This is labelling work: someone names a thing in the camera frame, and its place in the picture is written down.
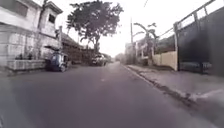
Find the building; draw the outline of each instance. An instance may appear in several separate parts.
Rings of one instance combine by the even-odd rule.
[[[81,45],[64,33],[62,33],[62,45],[62,51],[69,56],[73,64],[82,62],[83,47]]]
[[[62,10],[43,0],[0,1],[0,67],[8,60],[45,59],[53,52],[46,46],[62,48],[55,20]]]
[[[0,23],[37,31],[40,3],[32,0],[1,0]]]

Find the asphalt road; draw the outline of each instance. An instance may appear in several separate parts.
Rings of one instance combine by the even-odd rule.
[[[0,80],[4,128],[215,127],[119,63]]]

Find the parked car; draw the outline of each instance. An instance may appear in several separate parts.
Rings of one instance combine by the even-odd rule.
[[[107,63],[107,59],[101,55],[97,54],[94,57],[91,58],[90,65],[94,66],[105,66]]]
[[[50,60],[46,61],[46,69],[51,71],[64,72],[68,69],[68,66],[68,55],[61,52],[55,52],[50,58]]]

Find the power line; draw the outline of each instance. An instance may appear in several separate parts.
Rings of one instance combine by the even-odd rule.
[[[144,7],[146,6],[147,3],[148,3],[148,0],[145,1]]]

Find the utility pole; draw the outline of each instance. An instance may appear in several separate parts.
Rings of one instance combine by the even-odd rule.
[[[135,49],[135,44],[133,41],[133,25],[132,25],[132,17],[130,18],[130,28],[131,28],[131,45],[132,45],[132,63],[135,63],[135,58],[136,58],[136,49]]]

